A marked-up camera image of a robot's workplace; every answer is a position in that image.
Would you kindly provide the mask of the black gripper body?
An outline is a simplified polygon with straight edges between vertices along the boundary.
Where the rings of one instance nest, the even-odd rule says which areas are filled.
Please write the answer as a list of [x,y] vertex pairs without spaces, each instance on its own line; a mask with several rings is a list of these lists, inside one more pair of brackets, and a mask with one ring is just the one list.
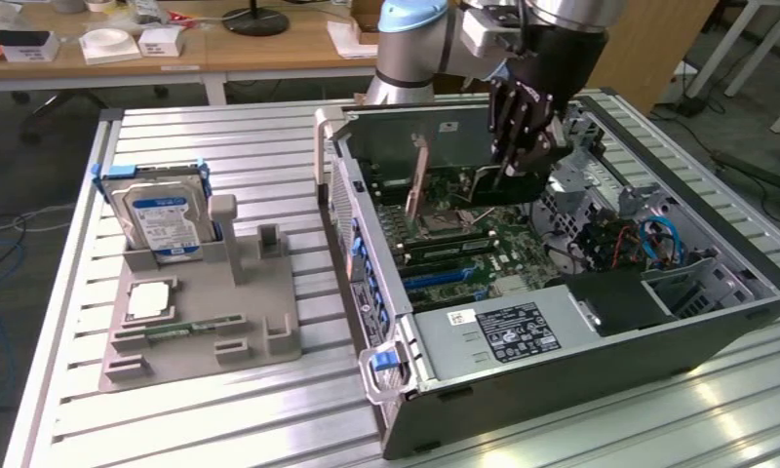
[[523,103],[551,97],[551,108],[562,111],[585,88],[605,46],[607,30],[585,32],[546,23],[522,26],[523,54],[507,62],[509,85],[517,92],[513,110]]

